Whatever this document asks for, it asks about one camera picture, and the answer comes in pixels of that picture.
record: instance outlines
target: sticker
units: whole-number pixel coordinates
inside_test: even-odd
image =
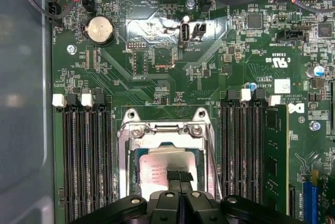
[[[329,120],[328,110],[309,110],[308,120]]]
[[[305,104],[299,103],[299,104],[288,104],[288,112],[290,114],[292,113],[305,113]]]
[[[290,94],[291,93],[291,80],[290,79],[275,79],[274,80],[274,93],[275,94]]]

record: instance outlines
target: motherboard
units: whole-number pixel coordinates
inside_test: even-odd
[[[57,224],[149,200],[167,171],[217,200],[335,223],[333,13],[288,0],[83,0],[51,22]]]

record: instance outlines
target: mounting screw hole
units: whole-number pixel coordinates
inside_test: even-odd
[[[203,118],[205,115],[206,115],[206,113],[203,110],[199,111],[199,117],[200,118]]]
[[[134,116],[135,116],[135,113],[133,111],[128,113],[128,118],[134,118]]]

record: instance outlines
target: blue slot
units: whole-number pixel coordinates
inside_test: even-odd
[[[304,222],[309,224],[318,223],[318,188],[311,182],[303,184],[304,189]]]

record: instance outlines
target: capacitor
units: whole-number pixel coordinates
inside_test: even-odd
[[[324,73],[325,73],[325,68],[323,68],[320,65],[318,65],[318,66],[311,66],[306,71],[306,75],[308,77],[310,77],[310,78],[323,76]]]
[[[96,16],[83,26],[83,34],[98,46],[107,46],[115,38],[114,24],[104,16]]]
[[[321,124],[318,121],[311,121],[309,123],[309,129],[311,131],[318,131],[321,129]]]
[[[255,83],[246,83],[244,85],[244,87],[246,89],[250,89],[250,91],[253,92],[253,91],[255,91],[255,89],[257,89],[257,84],[255,84]]]

